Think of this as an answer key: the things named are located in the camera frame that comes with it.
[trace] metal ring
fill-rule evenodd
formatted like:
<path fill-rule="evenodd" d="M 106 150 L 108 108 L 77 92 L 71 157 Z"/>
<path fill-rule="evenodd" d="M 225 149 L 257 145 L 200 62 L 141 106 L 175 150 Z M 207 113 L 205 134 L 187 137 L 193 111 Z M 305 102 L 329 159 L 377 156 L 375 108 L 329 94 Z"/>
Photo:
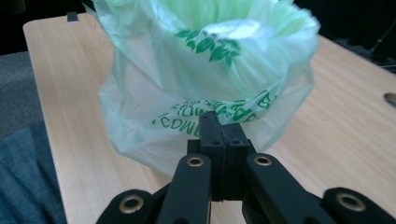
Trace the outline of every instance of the metal ring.
<path fill-rule="evenodd" d="M 262 165 L 262 166 L 268 166 L 268 165 L 272 164 L 272 161 L 269 158 L 264 157 L 264 156 L 258 156 L 256 158 L 254 158 L 254 161 L 257 164 Z"/>
<path fill-rule="evenodd" d="M 204 164 L 204 160 L 199 157 L 191 157 L 187 160 L 187 164 L 189 166 L 202 166 Z"/>
<path fill-rule="evenodd" d="M 129 202 L 131 200 L 136 201 L 136 204 L 134 206 L 128 206 L 126 204 L 127 202 Z M 140 197 L 137 194 L 132 194 L 132 195 L 126 196 L 122 200 L 122 202 L 120 203 L 120 211 L 125 214 L 131 214 L 131 213 L 138 211 L 140 208 L 142 208 L 143 204 L 144 204 L 144 200 L 142 197 Z"/>
<path fill-rule="evenodd" d="M 341 205 L 343 205 L 345 208 L 356 211 L 356 212 L 361 212 L 366 209 L 366 205 L 364 202 L 361 201 L 358 197 L 356 197 L 353 194 L 349 193 L 338 193 L 336 195 L 337 202 L 339 202 Z M 354 203 L 347 202 L 346 199 L 352 200 Z"/>

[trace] plastic bag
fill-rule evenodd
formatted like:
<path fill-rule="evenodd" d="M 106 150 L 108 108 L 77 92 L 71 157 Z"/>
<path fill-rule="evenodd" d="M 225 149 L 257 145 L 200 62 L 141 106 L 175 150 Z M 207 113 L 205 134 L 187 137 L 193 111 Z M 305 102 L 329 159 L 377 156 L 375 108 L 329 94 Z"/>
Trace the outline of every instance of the plastic bag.
<path fill-rule="evenodd" d="M 198 117 L 241 123 L 256 150 L 280 138 L 314 85 L 318 22 L 291 1 L 95 0 L 115 45 L 99 96 L 122 155 L 172 175 Z"/>

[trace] black object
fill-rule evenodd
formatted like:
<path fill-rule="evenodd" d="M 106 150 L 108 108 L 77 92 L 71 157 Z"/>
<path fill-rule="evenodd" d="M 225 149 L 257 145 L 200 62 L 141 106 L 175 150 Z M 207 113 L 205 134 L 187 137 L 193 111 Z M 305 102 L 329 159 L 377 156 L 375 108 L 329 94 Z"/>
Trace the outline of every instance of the black object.
<path fill-rule="evenodd" d="M 137 189 L 115 197 L 97 224 L 210 222 L 210 203 L 242 201 L 245 221 L 257 223 L 396 223 L 370 199 L 351 189 L 328 189 L 320 199 L 273 156 L 256 153 L 239 124 L 219 125 L 215 112 L 200 117 L 200 139 L 170 184 L 153 195 Z"/>

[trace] green plastic bag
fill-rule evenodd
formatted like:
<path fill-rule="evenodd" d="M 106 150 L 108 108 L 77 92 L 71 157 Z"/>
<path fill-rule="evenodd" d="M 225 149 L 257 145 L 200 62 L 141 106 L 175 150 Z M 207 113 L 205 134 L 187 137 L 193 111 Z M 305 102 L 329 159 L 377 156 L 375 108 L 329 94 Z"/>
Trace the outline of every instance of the green plastic bag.
<path fill-rule="evenodd" d="M 198 117 L 241 123 L 256 150 L 280 138 L 311 92 L 318 22 L 291 1 L 94 0 L 115 45 L 99 92 L 122 155 L 172 175 Z"/>

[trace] screw hole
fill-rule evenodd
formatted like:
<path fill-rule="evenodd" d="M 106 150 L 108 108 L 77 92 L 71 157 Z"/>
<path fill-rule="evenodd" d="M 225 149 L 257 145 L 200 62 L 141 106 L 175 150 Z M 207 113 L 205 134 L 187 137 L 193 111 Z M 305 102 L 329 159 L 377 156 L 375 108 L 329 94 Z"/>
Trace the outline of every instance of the screw hole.
<path fill-rule="evenodd" d="M 258 156 L 256 158 L 254 158 L 254 161 L 262 166 L 268 166 L 271 165 L 272 161 L 264 156 Z"/>
<path fill-rule="evenodd" d="M 238 139 L 234 139 L 233 141 L 231 141 L 231 143 L 233 143 L 234 145 L 238 145 L 241 144 L 241 141 L 239 141 Z"/>
<path fill-rule="evenodd" d="M 120 203 L 120 211 L 125 214 L 137 212 L 143 207 L 144 200 L 139 195 L 126 196 Z"/>
<path fill-rule="evenodd" d="M 192 157 L 187 160 L 187 164 L 189 166 L 202 166 L 204 164 L 204 160 L 199 157 Z"/>
<path fill-rule="evenodd" d="M 337 202 L 349 210 L 361 212 L 366 209 L 364 202 L 353 194 L 338 193 L 335 197 Z"/>

